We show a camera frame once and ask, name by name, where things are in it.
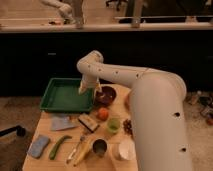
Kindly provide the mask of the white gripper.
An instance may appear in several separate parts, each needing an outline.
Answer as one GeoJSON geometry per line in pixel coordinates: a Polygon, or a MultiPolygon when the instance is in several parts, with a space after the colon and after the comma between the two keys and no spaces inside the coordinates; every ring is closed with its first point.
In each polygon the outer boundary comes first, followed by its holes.
{"type": "Polygon", "coordinates": [[[98,79],[91,75],[82,75],[81,85],[78,89],[79,94],[86,92],[87,88],[95,88],[97,92],[102,92],[101,84],[98,82],[98,79]]]}

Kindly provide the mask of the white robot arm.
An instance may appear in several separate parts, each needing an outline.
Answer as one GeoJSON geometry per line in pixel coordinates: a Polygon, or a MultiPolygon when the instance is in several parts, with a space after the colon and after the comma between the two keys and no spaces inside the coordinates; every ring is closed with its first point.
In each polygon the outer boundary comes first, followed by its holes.
{"type": "Polygon", "coordinates": [[[97,50],[78,60],[77,69],[82,74],[81,93],[101,79],[130,89],[138,171],[193,171],[183,110],[187,88],[179,75],[106,64],[97,50]]]}

